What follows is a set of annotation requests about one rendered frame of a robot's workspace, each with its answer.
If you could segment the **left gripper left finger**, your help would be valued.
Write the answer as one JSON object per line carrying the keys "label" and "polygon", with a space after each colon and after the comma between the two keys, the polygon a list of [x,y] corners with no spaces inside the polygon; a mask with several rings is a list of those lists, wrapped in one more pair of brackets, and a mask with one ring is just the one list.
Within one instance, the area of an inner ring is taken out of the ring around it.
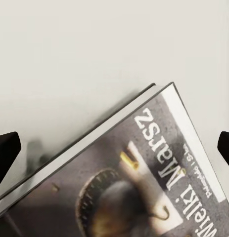
{"label": "left gripper left finger", "polygon": [[21,151],[18,132],[0,136],[0,184]]}

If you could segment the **hardback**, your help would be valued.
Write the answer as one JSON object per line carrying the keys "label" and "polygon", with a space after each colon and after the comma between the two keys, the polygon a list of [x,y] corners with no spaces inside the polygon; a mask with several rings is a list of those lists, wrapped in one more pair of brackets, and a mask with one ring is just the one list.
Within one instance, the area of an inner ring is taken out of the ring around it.
{"label": "hardback", "polygon": [[175,83],[153,82],[2,194],[0,237],[229,237]]}

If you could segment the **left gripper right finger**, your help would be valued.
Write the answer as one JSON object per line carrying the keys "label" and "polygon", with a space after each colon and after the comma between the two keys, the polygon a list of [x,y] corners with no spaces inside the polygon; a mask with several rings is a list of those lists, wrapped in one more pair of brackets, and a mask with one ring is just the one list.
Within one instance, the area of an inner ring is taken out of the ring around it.
{"label": "left gripper right finger", "polygon": [[229,132],[221,132],[218,140],[217,149],[229,165]]}

